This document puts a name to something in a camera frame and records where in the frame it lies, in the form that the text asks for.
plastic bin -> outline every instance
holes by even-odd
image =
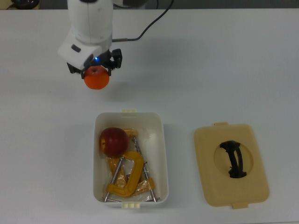
[[[155,182],[157,202],[141,202],[138,197],[122,198],[122,202],[103,202],[106,187],[111,181],[107,156],[99,148],[101,132],[108,127],[133,128],[138,131],[139,146],[144,161],[148,164],[149,175]],[[168,175],[164,129],[160,116],[156,113],[121,112],[102,113],[95,120],[93,157],[93,194],[101,203],[112,207],[140,208],[163,203],[168,197]]]

orange fruit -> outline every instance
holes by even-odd
[[[103,66],[92,66],[84,72],[84,82],[92,90],[101,90],[109,83],[109,73]]]

red apple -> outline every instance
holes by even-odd
[[[102,131],[100,148],[107,156],[120,156],[129,146],[127,133],[117,127],[109,127]]]

table surface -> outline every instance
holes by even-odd
[[[11,0],[1,0],[0,9],[7,9],[11,4],[12,4]],[[40,5],[41,5],[41,0],[39,1],[38,5],[33,9],[39,9]]]
[[[162,11],[118,10],[114,38],[136,37]],[[299,10],[171,10],[121,48],[122,68],[88,89],[57,56],[67,11],[0,11],[0,222],[22,224],[299,221]],[[93,125],[103,112],[157,112],[169,198],[112,209],[93,196]],[[270,196],[247,209],[204,199],[193,133],[215,122],[255,132]]]

beige lid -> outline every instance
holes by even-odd
[[[236,171],[236,166],[232,165],[228,152],[221,145],[232,141],[239,146],[237,148],[242,154],[243,165],[239,160],[240,155],[237,155],[238,149],[231,154],[232,157],[235,155],[235,162],[238,161],[235,163],[237,169],[246,172],[241,178],[230,177],[232,174],[229,171]],[[268,198],[266,174],[249,125],[216,123],[214,126],[202,127],[196,130],[194,143],[202,188],[210,205],[247,208],[249,203],[263,202]]]

